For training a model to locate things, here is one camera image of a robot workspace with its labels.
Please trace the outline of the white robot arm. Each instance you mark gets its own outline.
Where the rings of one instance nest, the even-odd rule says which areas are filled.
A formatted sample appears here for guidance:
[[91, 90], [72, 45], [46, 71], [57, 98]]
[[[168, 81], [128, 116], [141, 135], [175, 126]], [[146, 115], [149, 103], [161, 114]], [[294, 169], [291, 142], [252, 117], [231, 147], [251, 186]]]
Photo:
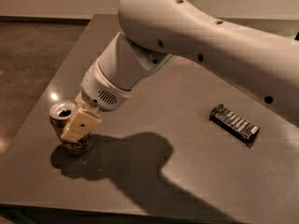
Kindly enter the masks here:
[[118, 109], [135, 85], [182, 56], [222, 77], [291, 123], [299, 120], [299, 44], [221, 21], [186, 0], [121, 0], [121, 31], [81, 82], [62, 139], [75, 143]]

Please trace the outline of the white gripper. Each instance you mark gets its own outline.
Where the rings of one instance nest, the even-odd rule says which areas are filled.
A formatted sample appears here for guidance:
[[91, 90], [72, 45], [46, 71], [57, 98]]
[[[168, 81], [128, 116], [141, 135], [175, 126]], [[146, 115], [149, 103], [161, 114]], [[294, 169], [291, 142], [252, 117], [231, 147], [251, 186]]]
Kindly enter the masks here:
[[80, 108], [64, 126], [61, 138], [67, 142], [76, 143], [101, 124], [102, 120], [98, 116], [83, 108], [88, 108], [91, 104], [99, 106], [102, 111], [114, 111], [131, 95], [131, 91], [125, 91], [113, 85], [104, 76], [99, 60], [96, 60], [84, 75], [81, 91], [75, 98]]

